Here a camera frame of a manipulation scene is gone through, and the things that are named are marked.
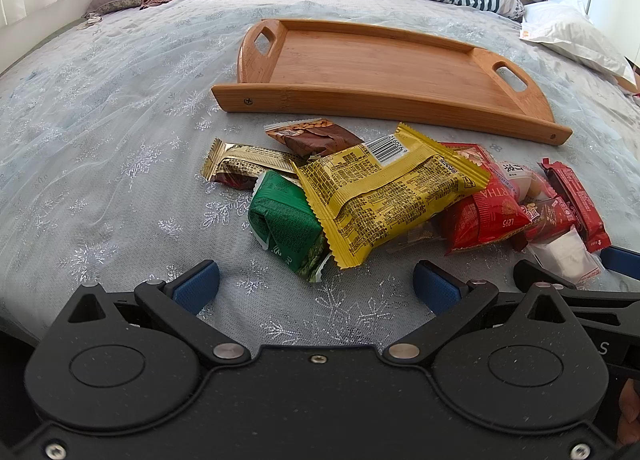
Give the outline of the person's right hand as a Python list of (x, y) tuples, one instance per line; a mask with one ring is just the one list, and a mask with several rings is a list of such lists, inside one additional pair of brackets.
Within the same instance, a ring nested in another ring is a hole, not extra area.
[(620, 406), (620, 422), (617, 427), (617, 445), (627, 446), (640, 440), (640, 398), (634, 387), (634, 380), (629, 379), (618, 400)]

